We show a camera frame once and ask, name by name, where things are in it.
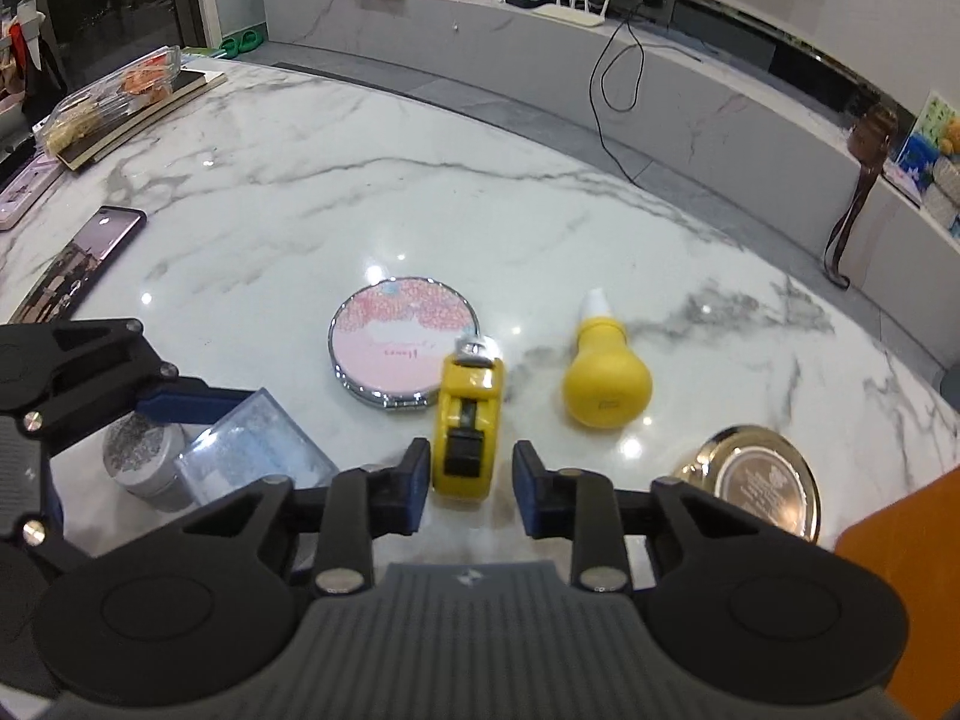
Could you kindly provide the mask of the small grey glitter jar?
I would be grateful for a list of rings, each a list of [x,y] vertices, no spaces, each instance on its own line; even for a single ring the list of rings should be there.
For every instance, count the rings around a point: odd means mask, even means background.
[[[103,465],[110,479],[161,512],[192,504],[176,463],[187,439],[180,424],[161,424],[132,413],[107,428]]]

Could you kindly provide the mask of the clear acrylic cube box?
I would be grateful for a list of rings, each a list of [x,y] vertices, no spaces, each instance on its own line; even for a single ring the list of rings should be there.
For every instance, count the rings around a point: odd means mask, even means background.
[[[262,478],[288,478],[296,489],[309,489],[325,486],[338,473],[265,388],[195,437],[176,466],[197,505]]]

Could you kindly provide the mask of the yellow bulb squeeze bottle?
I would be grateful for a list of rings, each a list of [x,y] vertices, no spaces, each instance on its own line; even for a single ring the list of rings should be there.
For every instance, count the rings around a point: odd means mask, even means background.
[[[576,355],[562,395],[574,421],[604,431],[625,427],[651,403],[651,371],[631,349],[626,327],[602,288],[592,288],[581,302]]]

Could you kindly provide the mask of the yellow tape measure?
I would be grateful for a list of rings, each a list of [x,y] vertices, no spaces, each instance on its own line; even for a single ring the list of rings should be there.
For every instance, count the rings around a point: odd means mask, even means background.
[[[455,342],[443,361],[436,400],[431,484],[438,496],[480,502],[493,481],[506,366],[482,335]]]

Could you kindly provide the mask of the pink round compact mirror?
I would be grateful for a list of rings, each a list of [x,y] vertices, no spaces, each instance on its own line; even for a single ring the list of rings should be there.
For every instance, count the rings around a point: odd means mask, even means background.
[[[387,278],[338,306],[327,330],[337,382],[379,410],[433,405],[443,361],[466,335],[480,332],[470,302],[427,277]]]

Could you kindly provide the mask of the gold round compact case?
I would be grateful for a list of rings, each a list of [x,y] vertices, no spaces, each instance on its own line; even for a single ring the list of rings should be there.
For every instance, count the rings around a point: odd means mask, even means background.
[[[727,427],[682,461],[675,476],[785,532],[818,541],[822,500],[814,473],[773,429]]]

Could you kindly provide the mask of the smartphone on table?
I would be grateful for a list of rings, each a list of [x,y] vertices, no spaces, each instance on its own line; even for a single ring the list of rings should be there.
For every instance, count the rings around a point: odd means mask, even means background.
[[[110,262],[145,227],[148,215],[137,208],[103,205],[53,257],[41,278],[14,309],[10,323],[68,320],[96,286]]]

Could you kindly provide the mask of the snack tray on table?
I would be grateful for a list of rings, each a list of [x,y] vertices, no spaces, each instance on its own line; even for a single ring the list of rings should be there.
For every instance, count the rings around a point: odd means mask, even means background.
[[[39,125],[37,144],[80,171],[224,80],[223,71],[187,68],[177,47],[160,47],[62,99]]]

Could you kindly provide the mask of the orange cardboard storage box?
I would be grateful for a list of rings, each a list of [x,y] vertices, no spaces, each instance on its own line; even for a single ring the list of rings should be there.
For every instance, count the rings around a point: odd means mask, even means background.
[[[958,715],[960,470],[875,512],[839,535],[835,553],[896,590],[910,618],[889,694],[916,718]]]

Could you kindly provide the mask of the white marble tv console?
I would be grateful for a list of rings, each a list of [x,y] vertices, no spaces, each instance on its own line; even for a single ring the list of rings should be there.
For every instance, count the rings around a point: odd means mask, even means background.
[[[275,43],[426,71],[558,115],[719,193],[811,255],[856,188],[844,130],[640,28],[581,28],[496,0],[262,2]]]

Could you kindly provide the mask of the white wifi router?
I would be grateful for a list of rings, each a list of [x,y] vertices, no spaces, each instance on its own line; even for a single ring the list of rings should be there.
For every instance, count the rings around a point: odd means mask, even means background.
[[[605,23],[612,0],[601,0],[597,10],[592,8],[590,0],[551,0],[539,5],[535,15],[543,16],[558,23],[594,29]]]

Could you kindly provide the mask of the green illustrated poster board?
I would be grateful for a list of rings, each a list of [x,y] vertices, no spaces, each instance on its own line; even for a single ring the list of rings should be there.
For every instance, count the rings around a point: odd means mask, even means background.
[[[935,161],[958,153],[958,107],[931,91],[921,114],[896,155],[895,164],[923,193],[932,182]]]

